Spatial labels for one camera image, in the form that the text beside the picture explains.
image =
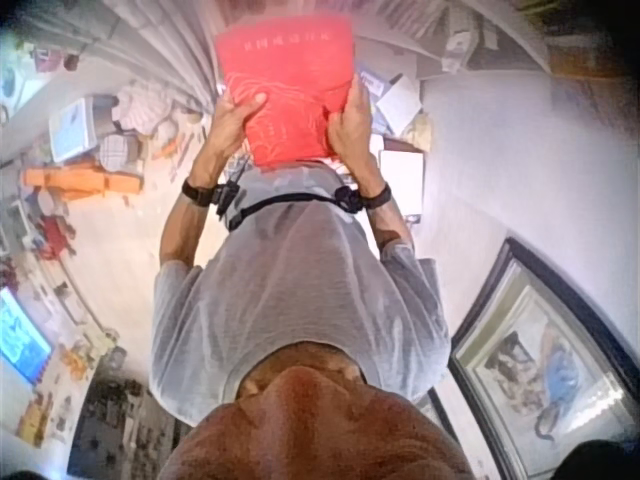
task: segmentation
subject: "book cover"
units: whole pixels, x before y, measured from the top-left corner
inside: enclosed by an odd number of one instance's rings
[[[234,102],[267,94],[246,125],[256,165],[332,154],[327,119],[344,108],[354,72],[346,17],[318,14],[238,26],[218,35],[215,47]]]

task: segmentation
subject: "black wristwatch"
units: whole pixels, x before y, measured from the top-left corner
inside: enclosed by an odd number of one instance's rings
[[[385,183],[382,191],[375,197],[367,198],[360,194],[360,198],[362,198],[362,206],[364,208],[367,210],[373,210],[374,208],[381,207],[385,203],[391,201],[391,187],[388,183]]]
[[[213,202],[218,185],[211,188],[196,188],[189,185],[187,180],[182,184],[182,193],[199,207],[208,207]]]

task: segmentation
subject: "man's right hand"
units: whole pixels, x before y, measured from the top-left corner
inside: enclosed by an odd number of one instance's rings
[[[344,111],[329,115],[327,135],[331,147],[349,169],[365,197],[375,197],[385,186],[376,159],[369,153],[371,123],[369,91],[356,74]]]

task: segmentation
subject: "framed painting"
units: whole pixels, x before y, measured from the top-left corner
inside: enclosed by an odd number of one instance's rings
[[[581,295],[513,238],[452,343],[449,369],[503,478],[549,478],[580,443],[640,432],[637,364]]]
[[[416,408],[429,420],[447,432],[456,443],[460,443],[435,388],[429,390],[427,394],[416,403]]]

